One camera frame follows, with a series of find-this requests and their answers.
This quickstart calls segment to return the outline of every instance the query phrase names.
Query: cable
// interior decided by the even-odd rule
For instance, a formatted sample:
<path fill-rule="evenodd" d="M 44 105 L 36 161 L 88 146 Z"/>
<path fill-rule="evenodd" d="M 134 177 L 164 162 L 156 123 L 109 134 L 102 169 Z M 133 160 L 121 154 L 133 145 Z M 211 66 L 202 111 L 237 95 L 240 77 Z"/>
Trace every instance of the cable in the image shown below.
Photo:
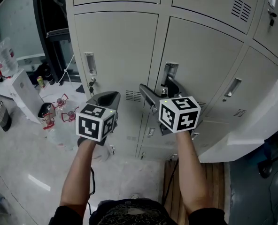
<path fill-rule="evenodd" d="M 165 195 L 165 197 L 164 197 L 164 199 L 163 199 L 163 201 L 162 201 L 162 205 L 163 205 L 163 206 L 164 206 L 165 203 L 166 203 L 166 199 L 167 199 L 167 196 L 168 196 L 168 193 L 169 193 L 169 188 L 170 188 L 172 179 L 173 179 L 173 177 L 174 177 L 174 175 L 175 175 L 175 171 L 176 171 L 176 169 L 177 169 L 177 166 L 178 166 L 178 159 L 177 159 L 177 162 L 176 162 L 175 167 L 174 167 L 174 169 L 173 169 L 173 172 L 172 172 L 172 174 L 171 174 L 171 176 L 170 176 L 170 180 L 169 180 L 169 183 L 168 183 L 166 195 Z"/>
<path fill-rule="evenodd" d="M 93 183 L 93 191 L 89 194 L 89 199 L 91 197 L 91 195 L 93 195 L 95 193 L 95 174 L 94 174 L 94 170 L 91 167 L 91 173 L 92 173 L 92 183 Z M 90 216 L 92 216 L 92 212 L 91 212 L 91 205 L 89 203 L 89 200 L 87 201 L 87 204 L 89 205 L 89 212 L 90 212 Z"/>
<path fill-rule="evenodd" d="M 273 208 L 272 208 L 272 200 L 271 200 L 271 185 L 272 185 L 272 182 L 274 181 L 274 178 L 275 178 L 275 175 L 278 173 L 278 170 L 275 172 L 275 174 L 272 176 L 272 179 L 270 181 L 270 185 L 269 185 L 269 193 L 270 193 L 270 211 L 272 213 L 272 219 L 273 219 L 273 224 L 275 225 L 276 224 L 276 218 L 275 218 L 275 214 L 274 214 L 274 211 L 273 211 Z"/>
<path fill-rule="evenodd" d="M 93 195 L 95 193 L 95 177 L 94 177 L 94 171 L 91 168 L 91 173 L 92 173 L 92 182 L 93 182 L 93 191 L 90 193 L 90 195 Z"/>
<path fill-rule="evenodd" d="M 70 64 L 71 64 L 71 62 L 72 62 L 72 60 L 73 60 L 73 58 L 74 58 L 74 55 L 72 56 L 72 58 L 71 58 L 71 60 L 70 60 L 70 62 L 69 62 L 69 64 L 68 64 L 68 66 L 66 67 L 66 69 L 64 69 L 64 74 L 63 74 L 63 76 L 62 76 L 61 79 L 58 81 L 58 83 L 60 83 L 60 81 L 61 81 L 61 80 L 63 79 L 63 77 L 65 76 L 65 73 L 67 73 L 68 79 L 69 79 L 69 82 L 70 82 L 72 88 L 73 88 L 73 85 L 72 85 L 72 82 L 71 82 L 71 79 L 70 79 L 70 76 L 69 76 L 67 70 L 68 70 L 68 68 L 69 68 L 69 66 L 70 66 Z"/>
<path fill-rule="evenodd" d="M 276 205 L 275 208 L 274 208 L 274 212 L 276 211 L 277 207 L 278 207 L 278 203 L 277 203 L 277 205 Z M 264 220 L 264 222 L 261 223 L 261 225 L 265 224 L 265 222 L 266 222 L 268 219 L 270 219 L 271 216 L 272 216 L 272 214 L 270 214 L 270 216 L 267 217 L 267 218 Z"/>

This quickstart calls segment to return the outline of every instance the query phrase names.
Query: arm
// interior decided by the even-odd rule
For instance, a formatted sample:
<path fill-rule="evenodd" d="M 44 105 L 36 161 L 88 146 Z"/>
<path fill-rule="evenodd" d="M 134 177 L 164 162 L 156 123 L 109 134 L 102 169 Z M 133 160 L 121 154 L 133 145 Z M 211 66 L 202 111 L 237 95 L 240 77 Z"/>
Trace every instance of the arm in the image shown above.
<path fill-rule="evenodd" d="M 96 142 L 84 140 L 64 182 L 60 206 L 76 211 L 82 218 L 90 197 L 91 160 Z"/>
<path fill-rule="evenodd" d="M 183 202 L 188 214 L 211 208 L 207 181 L 188 131 L 176 134 L 178 142 L 179 179 Z"/>

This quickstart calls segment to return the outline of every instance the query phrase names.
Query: bottle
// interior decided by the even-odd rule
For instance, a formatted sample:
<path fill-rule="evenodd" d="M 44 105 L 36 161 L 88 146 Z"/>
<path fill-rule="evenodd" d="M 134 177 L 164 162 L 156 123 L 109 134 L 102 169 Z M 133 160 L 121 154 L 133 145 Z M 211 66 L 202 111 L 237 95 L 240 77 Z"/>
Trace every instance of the bottle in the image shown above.
<path fill-rule="evenodd" d="M 51 118 L 51 115 L 51 113 L 44 115 L 44 117 L 48 117 L 45 119 L 46 127 L 43 128 L 47 132 L 47 140 L 55 145 L 63 146 L 62 133 L 58 127 L 55 127 L 54 118 Z"/>
<path fill-rule="evenodd" d="M 18 71 L 18 62 L 9 37 L 0 42 L 0 71 L 5 77 L 12 77 Z"/>
<path fill-rule="evenodd" d="M 54 85 L 54 77 L 51 74 L 50 67 L 48 66 L 48 64 L 47 64 L 47 67 L 45 68 L 44 72 L 45 72 L 45 77 L 46 77 L 47 81 L 49 82 L 49 84 Z"/>
<path fill-rule="evenodd" d="M 65 150 L 73 150 L 77 147 L 77 140 L 79 136 L 76 134 L 76 107 L 73 111 L 61 114 L 61 127 L 63 130 Z"/>
<path fill-rule="evenodd" d="M 55 109 L 55 115 L 56 115 L 56 117 L 58 117 L 58 118 L 61 118 L 61 114 L 64 112 L 69 112 L 69 111 L 67 111 L 66 110 L 66 108 L 67 108 L 67 100 L 68 100 L 68 97 L 67 97 L 67 95 L 64 93 L 63 94 L 63 96 L 61 97 L 61 98 L 58 98 L 57 100 L 56 100 L 56 102 L 53 102 L 53 104 L 55 104 L 55 106 L 54 106 L 54 109 Z"/>

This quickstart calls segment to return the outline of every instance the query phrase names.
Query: wooden pallet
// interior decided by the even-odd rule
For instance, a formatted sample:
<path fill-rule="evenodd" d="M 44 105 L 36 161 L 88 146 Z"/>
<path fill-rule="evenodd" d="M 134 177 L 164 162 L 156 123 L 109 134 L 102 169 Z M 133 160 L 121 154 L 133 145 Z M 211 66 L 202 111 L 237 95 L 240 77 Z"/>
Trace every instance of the wooden pallet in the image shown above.
<path fill-rule="evenodd" d="M 168 183 L 175 167 L 175 161 L 167 161 L 165 163 L 164 184 L 162 198 L 165 197 Z M 224 164 L 223 163 L 207 163 L 201 164 L 204 174 L 207 178 L 210 197 L 213 207 L 224 209 Z M 169 193 L 164 205 L 168 214 L 179 225 L 189 225 L 185 207 L 183 205 L 182 195 L 179 186 L 178 167 L 175 171 Z"/>

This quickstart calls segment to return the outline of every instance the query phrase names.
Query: black shirt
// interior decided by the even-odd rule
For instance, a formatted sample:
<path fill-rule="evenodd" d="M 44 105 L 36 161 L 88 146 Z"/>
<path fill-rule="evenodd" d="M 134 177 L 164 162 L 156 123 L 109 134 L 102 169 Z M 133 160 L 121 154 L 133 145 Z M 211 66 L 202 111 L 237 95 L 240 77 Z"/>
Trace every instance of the black shirt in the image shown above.
<path fill-rule="evenodd" d="M 200 209 L 189 215 L 190 225 L 226 225 L 224 211 L 215 208 Z M 58 207 L 49 225 L 82 225 L 81 216 L 68 207 Z M 90 225 L 161 225 L 176 223 L 158 202 L 143 199 L 124 199 L 100 205 L 89 219 Z"/>

